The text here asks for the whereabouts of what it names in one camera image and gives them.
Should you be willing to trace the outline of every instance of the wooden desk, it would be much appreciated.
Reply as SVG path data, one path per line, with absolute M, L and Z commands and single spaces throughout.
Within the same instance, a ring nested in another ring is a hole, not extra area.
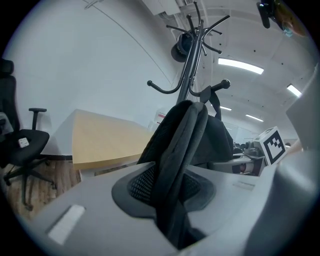
M 72 132 L 73 168 L 102 168 L 135 161 L 152 135 L 135 122 L 77 110 Z

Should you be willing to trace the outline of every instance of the wooden floor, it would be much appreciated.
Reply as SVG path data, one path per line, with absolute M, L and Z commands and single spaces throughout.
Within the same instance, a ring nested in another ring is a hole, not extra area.
M 73 170 L 73 164 L 70 161 L 50 161 L 49 166 L 42 163 L 34 170 L 43 176 L 54 180 L 57 189 L 52 189 L 49 182 L 29 176 L 26 185 L 26 201 L 33 205 L 33 210 L 28 211 L 22 204 L 22 177 L 18 176 L 10 179 L 11 186 L 6 186 L 2 179 L 3 175 L 6 172 L 9 172 L 11 168 L 12 165 L 8 165 L 4 170 L 0 170 L 2 191 L 6 195 L 13 211 L 29 220 L 31 220 L 46 204 L 50 203 L 81 181 L 79 171 Z

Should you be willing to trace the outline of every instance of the mesh back panel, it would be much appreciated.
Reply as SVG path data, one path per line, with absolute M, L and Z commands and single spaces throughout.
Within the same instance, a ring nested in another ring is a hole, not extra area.
M 189 198 L 195 196 L 201 189 L 201 185 L 194 178 L 184 174 L 180 188 L 179 199 L 180 202 L 185 202 Z
M 151 193 L 155 184 L 155 167 L 151 167 L 140 175 L 134 177 L 127 186 L 129 194 L 135 199 L 150 205 Z M 179 193 L 179 199 L 183 203 L 195 196 L 201 189 L 201 185 L 194 178 L 184 174 Z
M 155 167 L 151 167 L 128 183 L 129 194 L 141 202 L 150 204 L 151 192 L 155 184 Z

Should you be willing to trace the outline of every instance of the black hat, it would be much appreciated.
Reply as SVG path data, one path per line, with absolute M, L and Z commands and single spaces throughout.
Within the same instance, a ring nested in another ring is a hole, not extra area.
M 190 35 L 183 33 L 179 36 L 178 42 L 171 49 L 171 56 L 177 62 L 185 62 L 192 45 Z

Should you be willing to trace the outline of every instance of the black office chair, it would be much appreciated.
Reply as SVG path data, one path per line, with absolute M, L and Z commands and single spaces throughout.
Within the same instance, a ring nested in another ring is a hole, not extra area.
M 47 132 L 36 130 L 37 118 L 39 112 L 46 112 L 44 108 L 29 108 L 33 112 L 32 129 L 21 129 L 17 110 L 15 106 L 16 79 L 11 75 L 14 71 L 14 63 L 10 60 L 1 59 L 0 61 L 0 112 L 6 114 L 13 132 L 2 135 L 0 133 L 0 166 L 4 168 L 7 164 L 20 166 L 20 168 L 8 172 L 4 175 L 5 183 L 10 186 L 10 179 L 22 175 L 22 203 L 25 208 L 32 211 L 33 206 L 26 202 L 26 186 L 29 175 L 38 179 L 50 182 L 53 189 L 57 189 L 53 180 L 43 177 L 40 173 L 33 170 L 43 162 L 47 162 L 46 158 L 34 161 L 39 157 L 40 153 L 49 140 Z M 0 120 L 0 131 L 4 128 L 6 120 Z M 29 145 L 20 148 L 18 140 L 27 138 Z

